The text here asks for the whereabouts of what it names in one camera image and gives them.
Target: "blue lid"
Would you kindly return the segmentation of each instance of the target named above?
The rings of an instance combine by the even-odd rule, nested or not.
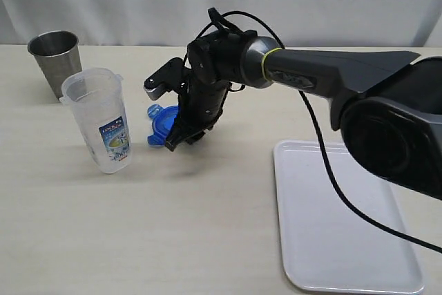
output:
[[[149,106],[147,115],[152,119],[153,134],[147,137],[150,146],[164,146],[164,141],[171,131],[175,117],[178,114],[178,106],[162,108],[158,104]]]

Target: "metal cup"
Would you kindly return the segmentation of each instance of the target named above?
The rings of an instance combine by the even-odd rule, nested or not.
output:
[[[28,43],[28,52],[34,56],[55,97],[59,99],[65,79],[81,72],[78,38],[64,30],[45,32]]]

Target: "clear plastic jug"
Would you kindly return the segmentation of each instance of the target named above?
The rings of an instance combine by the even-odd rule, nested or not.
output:
[[[131,139],[124,110],[121,76],[91,68],[61,85],[60,101],[69,105],[90,155],[104,173],[131,162]]]

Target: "white table surface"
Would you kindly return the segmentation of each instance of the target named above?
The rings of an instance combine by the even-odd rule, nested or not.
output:
[[[272,148],[316,139],[307,111],[294,90],[247,88],[196,145],[150,149],[143,82],[183,52],[80,47],[84,68],[124,77],[134,158],[104,175],[26,47],[0,46],[0,294],[302,294],[282,270]],[[340,141],[326,101],[311,101],[327,141]],[[410,233],[442,245],[442,202],[396,192]],[[416,251],[426,294],[440,294],[442,256]]]

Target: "white curtain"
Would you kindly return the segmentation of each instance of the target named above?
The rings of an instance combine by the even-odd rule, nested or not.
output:
[[[291,46],[442,46],[442,0],[0,0],[0,43],[65,29],[82,44],[186,45],[212,6],[254,13]]]

